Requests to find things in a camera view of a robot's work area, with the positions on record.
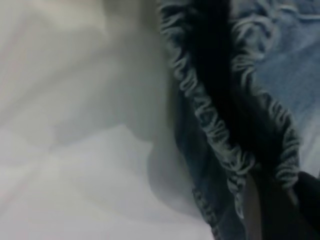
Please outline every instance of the denim hem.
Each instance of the denim hem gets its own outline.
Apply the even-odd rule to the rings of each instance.
[[[266,1],[257,1],[263,2],[262,7],[266,8],[264,12],[273,10]],[[237,143],[231,144],[229,130],[206,93],[203,83],[198,80],[191,54],[184,48],[186,29],[189,27],[186,23],[186,10],[192,7],[192,1],[160,0],[160,32],[171,54],[169,65],[179,82],[179,89],[184,92],[205,132],[208,144],[227,172],[227,185],[234,195],[236,212],[243,218],[242,191],[246,185],[247,173],[255,165],[256,159],[251,152],[243,151]],[[274,170],[274,177],[283,188],[291,192],[291,187],[298,180],[300,139],[291,113],[259,87],[255,78],[255,63],[262,60],[272,46],[274,33],[273,16],[253,13],[251,16],[234,20],[231,34],[237,52],[231,61],[231,71],[235,82],[246,93],[255,97],[261,108],[266,110],[276,123],[278,131],[283,133],[282,153]],[[257,38],[259,44],[247,41],[250,40],[248,35]]]
[[[201,214],[207,224],[210,225],[215,240],[222,240],[219,223],[211,203],[206,200],[201,191],[194,188],[192,194],[196,205],[201,210]]]
[[[164,36],[171,54],[169,66],[173,69],[175,79],[179,81],[179,88],[194,109],[194,114],[206,134],[208,144],[222,167],[229,173],[228,187],[235,197],[236,211],[243,218],[241,191],[245,186],[246,174],[255,165],[255,157],[250,152],[242,151],[238,144],[230,144],[230,133],[225,122],[213,106],[204,85],[198,81],[190,53],[182,48],[186,34],[185,27],[187,27],[185,22],[187,8],[192,8],[192,6],[189,3],[160,1],[158,8],[160,33]]]

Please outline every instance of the white fabric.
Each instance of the white fabric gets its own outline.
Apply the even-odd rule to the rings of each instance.
[[[151,0],[0,1],[0,239],[211,240]]]

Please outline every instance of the ruffled edge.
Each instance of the ruffled edge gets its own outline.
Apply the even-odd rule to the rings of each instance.
[[[239,217],[243,218],[242,190],[246,185],[247,173],[253,168],[256,160],[251,152],[243,151],[236,143],[230,143],[229,130],[219,116],[210,96],[207,95],[204,85],[198,80],[190,53],[183,48],[188,27],[185,21],[186,10],[192,7],[190,2],[158,1],[160,33],[166,40],[167,49],[171,55],[169,66],[173,69],[173,75],[179,82],[179,89],[193,107],[194,114],[206,134],[208,144],[227,172],[227,185],[235,197],[235,210]],[[231,62],[231,71],[233,74],[241,75],[240,86],[246,90],[249,89],[248,93],[256,97],[260,105],[268,110],[276,126],[283,130],[280,164],[274,171],[274,177],[283,188],[290,189],[298,181],[300,141],[289,111],[256,84],[255,62],[261,60],[264,54],[255,51],[254,47],[248,47],[244,39],[250,25],[256,23],[263,29],[273,28],[268,18],[263,16],[243,18],[232,24],[232,37],[240,51]],[[266,48],[270,44],[269,36],[269,34],[262,36],[262,38],[265,37],[262,40]]]

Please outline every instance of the blurry fabric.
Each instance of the blurry fabric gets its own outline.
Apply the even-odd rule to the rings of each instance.
[[[300,163],[319,162],[312,46],[320,40],[320,17],[300,2],[159,0],[160,32],[177,80],[176,142],[216,239],[246,239],[244,189],[256,164],[297,205]],[[299,56],[311,48],[307,65]],[[309,146],[302,161],[299,132]]]

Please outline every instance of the gathered denim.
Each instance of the gathered denim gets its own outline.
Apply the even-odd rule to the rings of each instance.
[[[261,156],[233,132],[230,119],[236,116],[232,106],[236,109],[237,100],[226,106],[222,103],[232,98],[227,88],[232,93],[236,89],[235,93],[246,96],[261,110],[263,117],[258,123],[263,125],[267,119],[267,128],[272,127],[266,133],[277,136],[279,146],[276,154],[270,155],[273,177],[295,202],[292,187],[298,180],[300,166],[298,132],[310,146],[302,154],[302,162],[316,161],[316,154],[308,153],[315,153],[318,148],[320,0],[230,1],[228,30],[232,51],[228,56],[228,80],[228,75],[217,74],[221,67],[215,63],[225,56],[210,56],[219,51],[211,53],[208,46],[206,53],[205,47],[193,49],[189,43],[189,35],[200,25],[213,35],[217,31],[203,25],[211,19],[210,11],[217,12],[213,8],[219,5],[211,2],[214,1],[159,0],[160,32],[177,80],[175,138],[193,178],[195,202],[215,239],[245,240],[243,190],[248,172]],[[201,20],[189,21],[190,16]],[[203,39],[203,44],[210,45],[210,41]],[[220,88],[223,94],[216,99]],[[251,123],[244,125],[240,135],[246,134]]]

